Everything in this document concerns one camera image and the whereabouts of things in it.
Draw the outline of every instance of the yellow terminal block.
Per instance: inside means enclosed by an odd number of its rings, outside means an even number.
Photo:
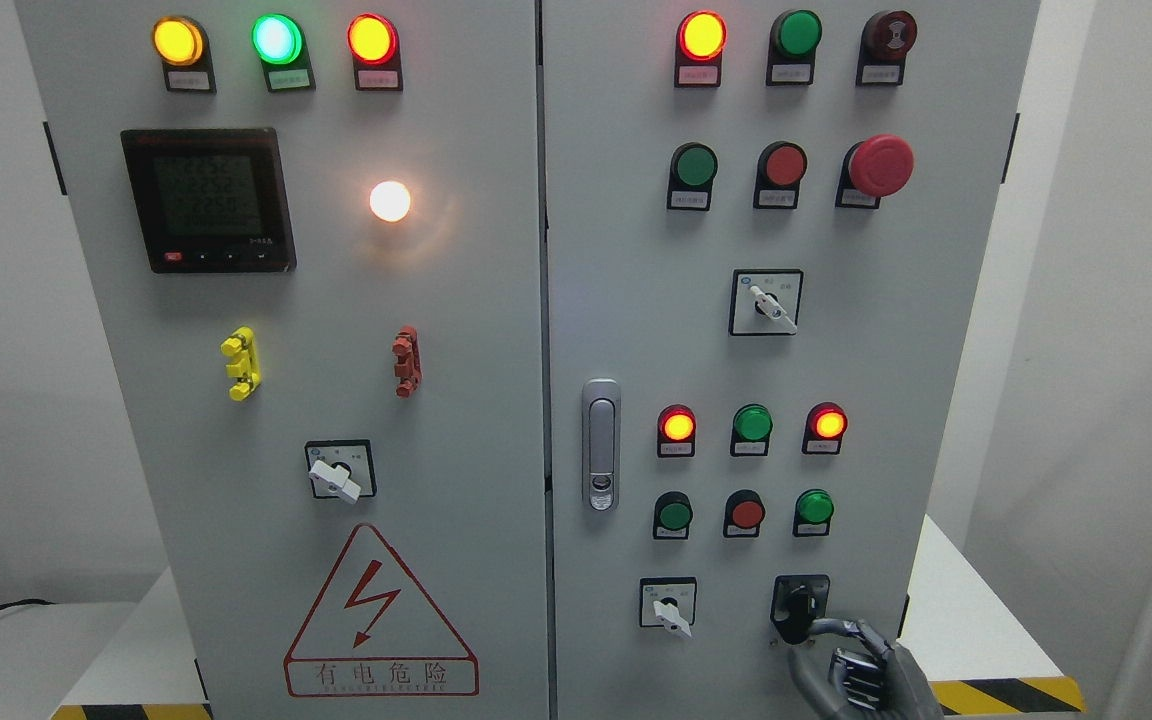
[[[251,393],[260,387],[260,363],[256,359],[256,333],[247,325],[237,328],[220,343],[220,354],[229,357],[225,364],[225,374],[236,378],[229,388],[229,399],[242,402],[251,397]]]

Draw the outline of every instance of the gray metal panel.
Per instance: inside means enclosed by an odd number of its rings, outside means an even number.
[[[791,5],[715,0],[723,84],[676,90],[690,3],[545,5],[558,715],[809,717],[768,621],[779,574],[827,573],[831,614],[895,634],[1001,177],[1037,1],[911,0],[902,88],[856,88],[861,28],[884,8],[838,0],[810,88],[764,86],[773,18]],[[918,169],[878,211],[833,209],[842,158],[896,132]],[[718,153],[712,210],[664,209],[681,143]],[[755,161],[797,142],[794,211],[750,209]],[[805,272],[796,338],[728,338],[736,268]],[[620,506],[581,498],[579,388],[620,382]],[[841,404],[842,454],[799,454],[810,407]],[[657,415],[690,406],[694,458],[655,457]],[[771,455],[728,456],[746,402],[774,420]],[[828,538],[791,537],[794,501],[827,488]],[[723,539],[723,501],[755,488],[761,537]],[[687,541],[653,541],[652,510],[685,492]],[[639,578],[698,578],[695,639],[639,629]],[[827,657],[819,653],[824,672]]]
[[[18,3],[215,715],[544,717],[535,7],[295,3],[317,90],[290,94],[266,92],[250,44],[267,9]],[[402,94],[353,88],[344,37],[362,10],[396,23]],[[150,29],[169,13],[210,35],[218,94],[164,90]],[[298,267],[151,274],[119,131],[259,126],[279,132]],[[415,196],[394,227],[366,210],[381,179]],[[389,344],[408,323],[425,382],[403,401]],[[265,382],[236,404],[218,347],[241,324]],[[378,497],[357,506],[310,497],[303,444],[340,438],[374,452]],[[362,521],[473,650],[479,696],[288,697],[283,655]],[[393,617],[376,632],[406,632]]]

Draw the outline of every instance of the lightning bolt symbol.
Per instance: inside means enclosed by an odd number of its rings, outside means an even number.
[[[384,605],[380,606],[380,609],[376,612],[376,617],[371,619],[371,623],[367,623],[366,628],[364,628],[364,630],[362,630],[362,632],[356,632],[353,636],[353,646],[354,647],[357,647],[362,643],[365,643],[369,639],[371,639],[371,635],[367,634],[367,630],[371,629],[371,626],[376,624],[377,620],[380,620],[380,616],[385,614],[385,611],[389,609],[389,605],[391,605],[391,602],[394,602],[394,598],[397,597],[397,593],[403,592],[402,588],[400,588],[400,589],[396,589],[396,591],[388,591],[388,592],[382,592],[382,593],[376,593],[374,596],[371,596],[371,597],[361,598],[362,591],[364,591],[364,589],[367,586],[367,583],[370,583],[371,579],[374,578],[376,574],[379,573],[379,571],[380,571],[380,561],[379,560],[372,560],[371,564],[367,564],[367,569],[362,574],[362,579],[358,579],[358,584],[356,585],[356,588],[353,589],[353,592],[349,594],[349,600],[347,600],[344,602],[344,609],[348,611],[351,607],[358,607],[361,605],[367,605],[367,602],[374,602],[374,601],[378,601],[378,600],[385,600]]]

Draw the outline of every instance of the yellow black hazard stripe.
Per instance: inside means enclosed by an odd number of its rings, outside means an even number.
[[[1074,679],[943,680],[932,691],[947,717],[1087,711]]]
[[[67,705],[51,720],[211,720],[210,705]]]
[[[1074,679],[942,680],[932,691],[947,717],[1087,711]],[[211,720],[211,706],[70,705],[51,720]]]

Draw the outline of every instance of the white indicator light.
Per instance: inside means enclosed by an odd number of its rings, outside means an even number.
[[[412,194],[401,182],[385,181],[371,188],[367,202],[372,214],[387,223],[396,223],[407,218],[408,211],[412,209]]]

